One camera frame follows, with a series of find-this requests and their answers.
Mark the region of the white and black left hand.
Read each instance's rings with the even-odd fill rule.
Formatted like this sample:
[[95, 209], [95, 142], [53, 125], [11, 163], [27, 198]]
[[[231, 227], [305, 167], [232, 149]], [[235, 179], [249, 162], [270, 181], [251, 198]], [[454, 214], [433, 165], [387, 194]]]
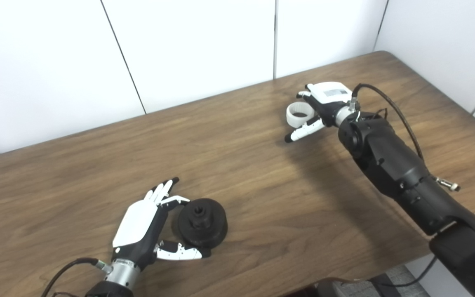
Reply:
[[160, 239], [170, 210], [190, 203], [190, 199], [170, 195], [178, 182], [179, 177], [166, 180], [128, 207], [112, 242], [113, 262], [130, 261], [143, 271], [158, 259], [192, 261], [211, 256], [210, 249]]

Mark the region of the white and black right hand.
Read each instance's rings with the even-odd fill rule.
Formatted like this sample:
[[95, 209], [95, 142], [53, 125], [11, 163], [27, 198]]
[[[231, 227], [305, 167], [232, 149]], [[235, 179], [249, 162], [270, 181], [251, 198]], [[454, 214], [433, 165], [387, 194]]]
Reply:
[[350, 106], [351, 90], [340, 82], [309, 83], [290, 104], [285, 116], [294, 131], [285, 136], [286, 143], [298, 141], [324, 127], [339, 127], [355, 108]]

